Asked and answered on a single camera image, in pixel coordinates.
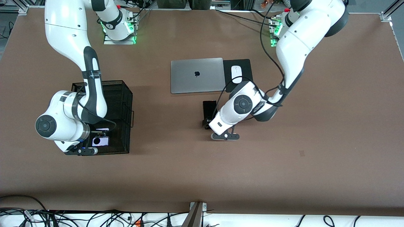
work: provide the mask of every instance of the silver laptop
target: silver laptop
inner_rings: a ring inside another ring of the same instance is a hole
[[[171,61],[171,93],[221,91],[225,86],[222,58]]]

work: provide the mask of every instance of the table surface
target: table surface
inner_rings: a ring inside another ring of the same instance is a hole
[[[325,38],[271,121],[241,122],[240,140],[212,141],[202,101],[219,93],[170,94],[170,61],[250,59],[267,90],[281,75],[260,46],[260,25],[216,11],[151,11],[136,45],[103,45],[89,12],[103,80],[124,80],[135,111],[130,154],[94,157],[66,156],[35,132],[52,95],[81,80],[47,44],[43,15],[18,17],[0,62],[0,194],[58,210],[176,212],[203,200],[222,213],[404,214],[404,63],[378,15],[350,15]]]

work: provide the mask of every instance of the robotic arm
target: robotic arm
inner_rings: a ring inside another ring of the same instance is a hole
[[[293,10],[283,19],[288,21],[288,28],[284,28],[287,30],[276,47],[284,80],[272,97],[267,97],[252,82],[238,84],[230,93],[229,101],[209,123],[216,134],[222,135],[249,114],[260,122],[270,120],[302,75],[307,55],[323,37],[339,32],[348,19],[342,0],[294,0],[290,3]]]
[[[55,141],[68,152],[90,134],[88,124],[105,117],[101,71],[97,54],[88,41],[85,9],[97,12],[108,36],[125,39],[131,31],[129,15],[119,10],[113,0],[47,0],[45,32],[48,43],[60,54],[72,60],[82,71],[85,93],[62,90],[53,95],[48,109],[36,121],[36,131]]]

